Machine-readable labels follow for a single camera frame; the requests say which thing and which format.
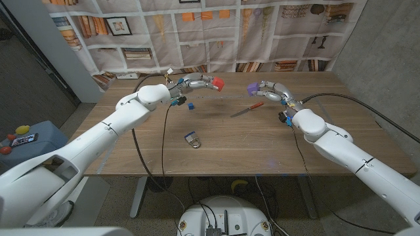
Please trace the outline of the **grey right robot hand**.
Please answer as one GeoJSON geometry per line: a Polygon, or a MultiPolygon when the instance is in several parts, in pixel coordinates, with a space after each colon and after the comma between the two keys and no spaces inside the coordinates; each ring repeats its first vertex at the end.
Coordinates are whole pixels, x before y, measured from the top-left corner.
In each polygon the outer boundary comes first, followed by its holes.
{"type": "Polygon", "coordinates": [[[263,96],[273,102],[281,103],[285,106],[286,112],[291,116],[304,109],[301,102],[296,100],[289,89],[281,83],[261,81],[257,84],[256,90],[251,92],[251,95],[263,96]]]}

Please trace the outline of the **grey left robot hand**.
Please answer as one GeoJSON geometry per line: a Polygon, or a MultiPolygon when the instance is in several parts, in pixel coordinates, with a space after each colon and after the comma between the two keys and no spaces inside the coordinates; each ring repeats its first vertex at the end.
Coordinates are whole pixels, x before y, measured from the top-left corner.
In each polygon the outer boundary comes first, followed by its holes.
{"type": "Polygon", "coordinates": [[[167,88],[171,95],[171,106],[182,105],[186,101],[185,94],[196,89],[211,89],[221,91],[224,81],[220,77],[204,75],[202,73],[189,73],[178,81],[169,81],[167,88]]]}

